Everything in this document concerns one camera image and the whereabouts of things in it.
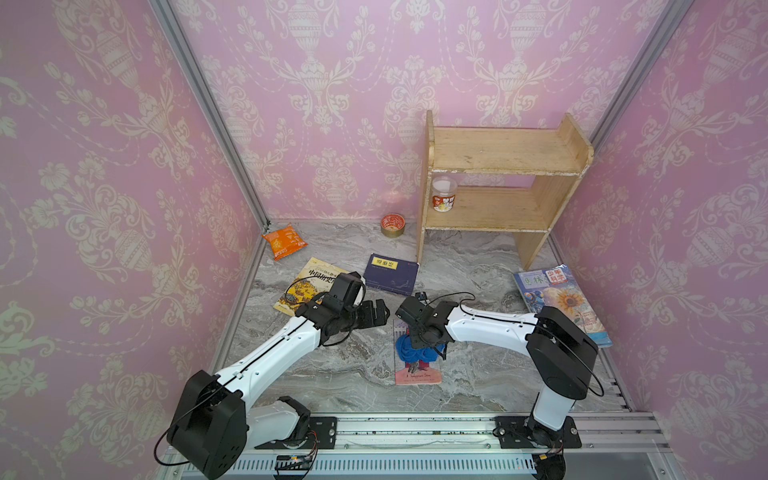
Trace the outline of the colourful sunflower magazine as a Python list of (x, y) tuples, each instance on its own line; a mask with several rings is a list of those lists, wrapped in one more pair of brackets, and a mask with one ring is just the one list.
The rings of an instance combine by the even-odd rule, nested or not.
[(545, 306), (557, 308), (600, 348), (613, 345), (607, 330), (567, 265), (515, 273), (514, 280), (530, 312), (539, 313)]

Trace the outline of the blue cloth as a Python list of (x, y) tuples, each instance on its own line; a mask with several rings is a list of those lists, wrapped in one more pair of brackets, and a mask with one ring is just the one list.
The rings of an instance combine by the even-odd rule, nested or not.
[(407, 366), (417, 365), (419, 367), (427, 367), (436, 362), (439, 358), (444, 358), (445, 350), (445, 345), (415, 348), (412, 345), (411, 337), (408, 334), (399, 336), (395, 341), (395, 353)]

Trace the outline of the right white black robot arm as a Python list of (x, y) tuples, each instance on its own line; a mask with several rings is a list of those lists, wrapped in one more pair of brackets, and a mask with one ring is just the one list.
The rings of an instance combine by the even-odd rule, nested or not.
[(599, 348), (565, 313), (544, 306), (537, 313), (504, 314), (478, 310), (460, 302), (436, 306), (415, 296), (406, 298), (396, 317), (407, 326), (411, 352), (407, 363), (444, 358), (450, 343), (480, 343), (527, 356), (543, 386), (532, 407), (526, 428), (531, 432), (561, 431), (576, 402), (590, 392)]

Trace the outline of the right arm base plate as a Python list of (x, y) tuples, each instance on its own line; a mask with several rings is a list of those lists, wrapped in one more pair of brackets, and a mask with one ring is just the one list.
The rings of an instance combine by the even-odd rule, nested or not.
[(493, 418), (493, 435), (502, 449), (579, 449), (582, 441), (571, 416), (559, 430), (552, 430), (529, 416), (501, 415)]

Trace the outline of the Hamlet purple red book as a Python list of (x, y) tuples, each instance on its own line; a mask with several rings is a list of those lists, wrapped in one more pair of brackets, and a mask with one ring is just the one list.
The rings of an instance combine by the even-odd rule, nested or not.
[(441, 362), (439, 358), (436, 362), (427, 367), (417, 365), (407, 366), (395, 353), (395, 341), (403, 334), (408, 334), (407, 325), (398, 318), (394, 321), (394, 365), (395, 365), (395, 384), (396, 385), (437, 385), (442, 383)]

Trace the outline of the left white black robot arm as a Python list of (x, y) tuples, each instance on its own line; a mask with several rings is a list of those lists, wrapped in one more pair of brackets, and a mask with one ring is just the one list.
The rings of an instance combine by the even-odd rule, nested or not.
[(283, 396), (256, 408), (268, 387), (303, 356), (330, 337), (387, 324), (385, 302), (364, 300), (336, 307), (312, 299), (275, 335), (234, 364), (190, 377), (168, 429), (162, 434), (184, 461), (207, 479), (224, 475), (247, 449), (276, 442), (301, 442), (310, 436), (311, 412)]

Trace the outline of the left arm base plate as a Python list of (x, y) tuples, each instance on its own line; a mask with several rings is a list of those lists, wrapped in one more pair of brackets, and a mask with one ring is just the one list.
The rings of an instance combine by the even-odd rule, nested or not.
[(298, 440), (274, 440), (256, 447), (256, 450), (333, 450), (337, 441), (338, 418), (336, 416), (312, 416), (306, 435)]

